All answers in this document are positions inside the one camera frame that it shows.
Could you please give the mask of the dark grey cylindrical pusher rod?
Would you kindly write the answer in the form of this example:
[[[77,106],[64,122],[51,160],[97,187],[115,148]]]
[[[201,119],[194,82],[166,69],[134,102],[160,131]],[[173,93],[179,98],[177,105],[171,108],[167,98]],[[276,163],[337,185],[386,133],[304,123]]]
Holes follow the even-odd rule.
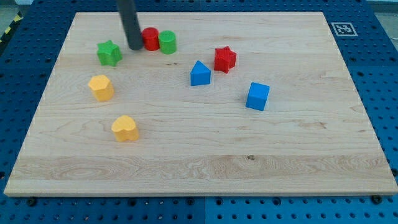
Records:
[[[135,0],[116,0],[128,46],[131,50],[143,48],[141,28],[137,17]]]

